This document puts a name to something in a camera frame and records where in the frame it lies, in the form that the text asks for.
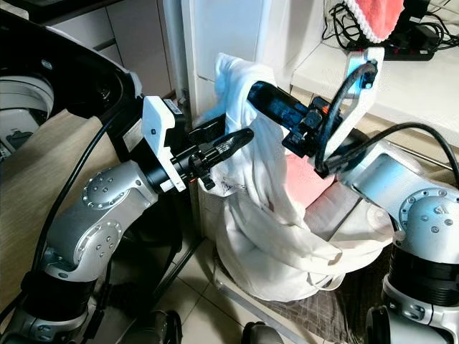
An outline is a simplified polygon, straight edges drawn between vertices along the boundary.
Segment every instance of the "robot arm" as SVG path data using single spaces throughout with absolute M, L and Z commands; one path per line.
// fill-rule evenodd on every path
M 349 55 L 348 75 L 368 63 L 377 67 L 377 74 L 364 73 L 347 90 L 351 105 L 344 114 L 332 117 L 333 102 L 319 97 L 306 107 L 264 82 L 252 86 L 248 100 L 289 130 L 283 145 L 300 157 L 316 158 L 328 123 L 331 135 L 322 154 L 333 161 L 367 140 L 353 128 L 374 102 L 383 54 L 369 48 Z M 335 173 L 344 185 L 386 210 L 396 227 L 391 269 L 383 282 L 384 306 L 368 314 L 368 344 L 459 344 L 459 191 L 419 176 L 403 155 L 381 140 L 344 166 L 316 171 L 321 176 Z
M 146 97 L 143 133 L 161 165 L 141 168 L 127 161 L 89 179 L 80 199 L 53 221 L 40 271 L 25 278 L 27 296 L 0 343 L 18 343 L 18 338 L 34 343 L 71 340 L 87 317 L 95 281 L 126 229 L 171 188 L 183 191 L 185 183 L 196 178 L 213 187 L 210 168 L 253 138 L 247 128 L 216 140 L 207 151 L 193 145 L 173 156 L 165 146 L 166 131 L 173 127 L 174 116 L 163 101 Z

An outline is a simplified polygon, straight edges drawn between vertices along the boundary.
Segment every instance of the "red towel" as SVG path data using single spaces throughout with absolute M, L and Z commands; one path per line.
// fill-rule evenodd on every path
M 394 30 L 403 11 L 403 0 L 345 0 L 365 37 L 373 43 L 384 41 Z

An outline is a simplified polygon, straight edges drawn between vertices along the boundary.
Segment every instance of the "wire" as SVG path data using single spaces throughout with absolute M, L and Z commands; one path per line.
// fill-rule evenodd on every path
M 331 130 L 333 129 L 333 124 L 335 122 L 336 117 L 339 114 L 339 107 L 343 103 L 343 100 L 347 96 L 347 92 L 351 89 L 352 85 L 360 79 L 360 77 L 366 73 L 377 73 L 377 68 L 372 63 L 365 63 L 358 66 L 352 73 L 344 80 L 341 84 L 338 92 L 333 97 L 331 101 L 330 108 L 328 109 L 328 117 L 326 118 L 326 122 L 322 126 L 322 131 L 320 134 L 319 142 L 318 142 L 318 152 L 316 154 L 315 165 L 316 170 L 319 172 L 323 172 L 324 165 L 323 160 L 325 157 L 325 149 L 328 143 L 328 139 L 330 138 Z
M 112 259 L 110 259 L 107 263 L 107 268 L 105 271 L 105 280 L 103 282 L 103 286 L 100 288 L 100 294 L 98 298 L 97 306 L 95 307 L 94 313 L 87 324 L 85 333 L 83 334 L 83 339 L 80 344 L 86 344 L 89 339 L 94 339 L 95 334 L 97 333 L 100 324 L 102 323 L 104 317 L 104 309 L 107 308 L 108 304 L 108 297 L 110 296 L 111 291 L 111 278 L 112 272 Z
M 78 177 L 78 174 L 81 172 L 82 167 L 85 165 L 85 162 L 89 158 L 89 155 L 92 153 L 94 147 L 98 144 L 99 140 L 105 134 L 105 132 L 110 127 L 110 125 L 113 123 L 113 121 L 118 117 L 120 113 L 123 112 L 123 109 L 124 107 L 122 107 L 117 113 L 115 113 L 112 116 L 112 118 L 106 124 L 104 124 L 104 126 L 101 129 L 99 129 L 97 134 L 95 134 L 94 138 L 91 140 L 91 142 L 89 143 L 89 145 L 87 146 L 83 154 L 81 155 L 77 165 L 75 166 L 72 173 L 70 174 L 70 177 L 67 179 L 64 186 L 62 187 L 62 190 L 59 192 L 59 195 L 57 196 L 55 202 L 53 203 L 51 209 L 49 210 L 48 216 L 42 227 L 42 231 L 40 232 L 38 242 L 37 242 L 37 247 L 34 253 L 34 261 L 32 262 L 32 269 L 31 269 L 32 272 L 36 272 L 39 269 L 39 265 L 42 260 L 44 248 L 46 246 L 46 238 L 48 235 L 48 231 L 49 231 L 49 228 L 51 227 L 52 222 L 54 221 L 56 213 L 59 210 L 59 207 L 61 206 L 62 202 L 67 196 L 70 188 L 72 187 L 73 183 Z
M 434 128 L 430 127 L 429 125 L 422 124 L 422 123 L 408 122 L 408 123 L 401 123 L 401 124 L 394 125 L 380 132 L 379 134 L 375 135 L 373 138 L 370 138 L 369 140 L 365 141 L 358 147 L 351 149 L 348 153 L 344 154 L 343 156 L 340 156 L 337 158 L 329 158 L 323 164 L 329 171 L 335 171 L 337 168 L 341 167 L 342 165 L 356 158 L 359 154 L 363 153 L 368 147 L 370 147 L 371 145 L 374 145 L 375 143 L 385 138 L 386 136 L 393 134 L 396 131 L 400 131 L 400 130 L 404 130 L 408 128 L 420 129 L 420 130 L 428 132 L 431 136 L 433 136 L 433 138 L 440 144 L 441 148 L 445 151 L 445 155 L 448 157 L 448 161 L 453 170 L 455 182 L 457 186 L 459 186 L 459 165 L 458 165 L 458 161 L 456 160 L 453 149 L 451 148 L 449 143 L 446 141 L 446 139 L 439 132 L 437 132 Z
M 441 5 L 437 5 L 437 4 L 429 4 L 429 5 L 432 5 L 432 6 L 434 6 L 434 7 L 437 7 L 437 9 L 434 10 L 434 11 L 432 12 L 432 13 L 435 13 L 435 12 L 438 12 L 439 10 L 441 10 L 441 7 L 439 7 L 439 6 L 446 6 L 446 5 L 448 5 L 450 2 L 451 2 L 451 0 L 446 0 L 446 1 L 445 1 L 443 4 L 441 4 Z
M 8 316 L 9 313 L 11 313 L 14 308 L 17 307 L 17 305 L 22 301 L 22 299 L 26 296 L 26 293 L 21 291 L 15 298 L 13 301 L 11 301 L 9 303 L 9 305 L 7 305 L 5 307 L 5 309 L 3 309 L 0 313 L 0 325 L 3 323 L 3 321 L 5 321 L 6 317 Z
M 333 34 L 326 36 L 326 32 L 328 30 L 328 20 L 325 18 L 325 28 L 322 33 L 322 41 L 326 41 L 327 39 L 335 37 L 336 42 L 343 50 L 350 50 L 354 47 L 370 47 L 375 45 L 365 37 L 354 14 L 345 3 L 336 4 L 328 12 L 333 23 Z M 435 53 L 438 50 L 459 47 L 459 36 L 451 34 L 446 27 L 445 22 L 438 15 L 436 15 L 435 12 L 436 11 L 429 11 L 426 13 L 426 15 L 435 17 L 440 22 L 440 24 L 436 22 L 423 22 L 419 24 L 412 23 L 412 28 L 429 27 L 438 37 L 436 43 L 431 44 L 432 46 L 428 47 L 426 50 L 430 53 Z M 403 50 L 412 48 L 410 45 L 400 45 L 397 43 L 397 39 L 393 39 L 392 41 L 390 38 L 386 40 L 382 46 L 386 48 Z
M 444 10 L 449 11 L 449 12 L 451 12 L 451 13 L 459 14 L 459 12 L 457 12 L 457 11 L 455 11 L 455 10 L 453 10 L 453 9 L 447 8 L 445 5 L 437 5 L 437 4 L 431 4 L 431 5 L 437 7 L 437 8 L 438 8 L 438 11 L 439 11 L 440 9 L 444 9 Z

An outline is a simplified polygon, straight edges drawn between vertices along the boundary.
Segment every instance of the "white bag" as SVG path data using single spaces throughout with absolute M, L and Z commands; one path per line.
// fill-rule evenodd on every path
M 347 272 L 377 258 L 391 242 L 393 230 L 384 211 L 361 201 L 328 241 L 311 232 L 308 219 L 303 220 L 304 206 L 285 191 L 282 130 L 247 101 L 259 80 L 275 85 L 271 69 L 219 54 L 215 82 L 219 104 L 200 122 L 226 113 L 227 133 L 247 126 L 255 133 L 251 143 L 211 172 L 216 187 L 210 193 L 226 197 L 216 233 L 217 251 L 246 292 L 287 302 L 338 287 Z M 316 228 L 326 227 L 327 221 L 339 223 L 346 214 L 341 214 L 336 201 L 340 198 L 334 196 L 353 192 L 337 184 L 328 191 L 318 199 L 328 206 L 308 215 Z

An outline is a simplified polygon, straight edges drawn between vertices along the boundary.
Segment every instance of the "woven mat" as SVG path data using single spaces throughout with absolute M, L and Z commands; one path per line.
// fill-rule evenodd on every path
M 315 295 L 292 302 L 254 300 L 311 333 L 338 343 L 364 342 L 366 312 L 381 304 L 382 279 L 389 271 L 390 247 L 368 267 L 348 273 L 337 290 L 319 290 Z M 232 280 L 214 250 L 218 267 Z

